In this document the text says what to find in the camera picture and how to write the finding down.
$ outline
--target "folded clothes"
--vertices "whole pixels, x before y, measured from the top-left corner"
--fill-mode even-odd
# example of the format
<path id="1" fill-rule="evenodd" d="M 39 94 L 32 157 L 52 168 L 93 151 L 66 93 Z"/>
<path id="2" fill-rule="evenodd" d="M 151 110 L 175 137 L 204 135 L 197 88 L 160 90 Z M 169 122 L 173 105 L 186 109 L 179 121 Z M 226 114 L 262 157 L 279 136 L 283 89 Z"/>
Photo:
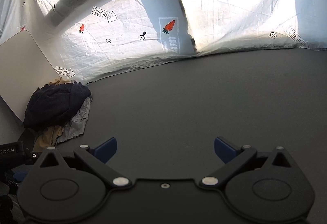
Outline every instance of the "folded clothes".
<path id="1" fill-rule="evenodd" d="M 76 82 L 38 88 L 27 105 L 24 127 L 35 131 L 56 125 L 64 127 L 90 96 L 91 91 Z"/>
<path id="2" fill-rule="evenodd" d="M 62 135 L 57 137 L 56 144 L 63 143 L 84 133 L 90 111 L 90 100 L 89 97 L 86 98 L 76 115 L 65 125 Z"/>
<path id="3" fill-rule="evenodd" d="M 55 79 L 54 81 L 51 81 L 48 83 L 48 85 L 60 85 L 60 84 L 67 84 L 67 83 L 75 83 L 75 80 L 68 80 L 63 79 L 62 77 Z"/>
<path id="4" fill-rule="evenodd" d="M 58 136 L 63 133 L 62 126 L 50 126 L 43 131 L 43 135 L 40 135 L 33 147 L 33 152 L 43 152 L 47 147 L 53 147 L 56 144 Z"/>

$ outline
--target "silver rivet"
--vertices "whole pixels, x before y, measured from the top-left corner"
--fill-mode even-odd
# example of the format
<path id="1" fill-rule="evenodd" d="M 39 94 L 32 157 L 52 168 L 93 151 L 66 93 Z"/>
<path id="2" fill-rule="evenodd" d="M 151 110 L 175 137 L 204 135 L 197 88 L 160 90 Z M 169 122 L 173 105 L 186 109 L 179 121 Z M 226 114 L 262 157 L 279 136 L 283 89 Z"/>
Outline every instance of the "silver rivet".
<path id="1" fill-rule="evenodd" d="M 205 177 L 202 179 L 202 183 L 205 185 L 216 185 L 218 183 L 218 179 L 215 177 Z"/>
<path id="2" fill-rule="evenodd" d="M 130 180 L 128 180 L 125 177 L 118 177 L 118 178 L 113 179 L 112 182 L 114 185 L 117 185 L 117 186 L 125 186 L 130 183 Z"/>
<path id="3" fill-rule="evenodd" d="M 160 185 L 161 188 L 167 189 L 170 187 L 169 183 L 163 183 L 162 185 Z"/>

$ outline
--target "red carrot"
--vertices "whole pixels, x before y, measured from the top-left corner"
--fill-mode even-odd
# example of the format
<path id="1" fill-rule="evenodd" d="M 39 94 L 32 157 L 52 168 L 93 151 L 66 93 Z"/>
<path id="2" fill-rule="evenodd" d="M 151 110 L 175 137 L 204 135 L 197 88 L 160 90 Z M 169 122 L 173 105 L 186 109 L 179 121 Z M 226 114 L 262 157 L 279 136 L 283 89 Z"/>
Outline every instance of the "red carrot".
<path id="1" fill-rule="evenodd" d="M 174 24 L 175 24 L 175 20 L 173 20 L 173 21 L 171 21 L 170 23 L 168 23 L 164 28 L 162 28 L 163 29 L 163 33 L 167 33 L 167 34 L 169 34 L 168 33 L 168 31 L 171 31 L 172 29 L 173 29 L 173 27 L 174 27 Z"/>
<path id="2" fill-rule="evenodd" d="M 80 33 L 84 33 L 83 31 L 84 31 L 84 24 L 82 24 L 80 27 Z"/>

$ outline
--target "look here arrow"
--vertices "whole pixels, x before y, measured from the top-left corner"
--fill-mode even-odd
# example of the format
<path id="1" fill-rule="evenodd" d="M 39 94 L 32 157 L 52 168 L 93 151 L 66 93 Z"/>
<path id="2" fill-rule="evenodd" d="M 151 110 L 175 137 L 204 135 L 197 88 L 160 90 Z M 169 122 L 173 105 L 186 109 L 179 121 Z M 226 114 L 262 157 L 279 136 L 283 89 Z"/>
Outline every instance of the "look here arrow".
<path id="1" fill-rule="evenodd" d="M 58 74 L 62 74 L 62 75 L 66 75 L 67 78 L 71 78 L 75 75 L 75 73 L 72 71 L 72 69 L 68 70 L 66 68 L 62 68 L 62 67 L 56 67 L 56 72 Z"/>
<path id="2" fill-rule="evenodd" d="M 298 42 L 302 47 L 309 47 L 308 42 L 305 42 L 300 35 L 295 31 L 292 26 L 286 30 L 287 34 L 296 42 Z"/>
<path id="3" fill-rule="evenodd" d="M 103 10 L 103 9 L 101 9 L 99 7 L 96 7 L 96 6 L 93 6 L 92 14 L 94 14 L 94 15 L 96 15 L 98 17 L 102 17 L 104 19 L 107 19 L 108 23 L 117 20 L 117 17 L 116 17 L 116 15 L 115 15 L 115 13 L 113 11 L 109 12 L 109 11 Z"/>

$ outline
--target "white sheet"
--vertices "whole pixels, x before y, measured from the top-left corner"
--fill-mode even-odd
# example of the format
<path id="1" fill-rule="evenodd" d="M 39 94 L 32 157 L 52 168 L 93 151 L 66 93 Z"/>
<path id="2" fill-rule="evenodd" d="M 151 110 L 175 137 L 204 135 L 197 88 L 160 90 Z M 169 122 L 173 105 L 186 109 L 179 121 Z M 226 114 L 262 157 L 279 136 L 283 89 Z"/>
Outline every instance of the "white sheet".
<path id="1" fill-rule="evenodd" d="M 327 48 L 327 0 L 181 1 L 200 54 L 253 47 Z"/>
<path id="2" fill-rule="evenodd" d="M 0 44 L 26 29 L 54 68 L 86 84 L 212 52 L 326 49 L 326 1 L 0 0 Z"/>

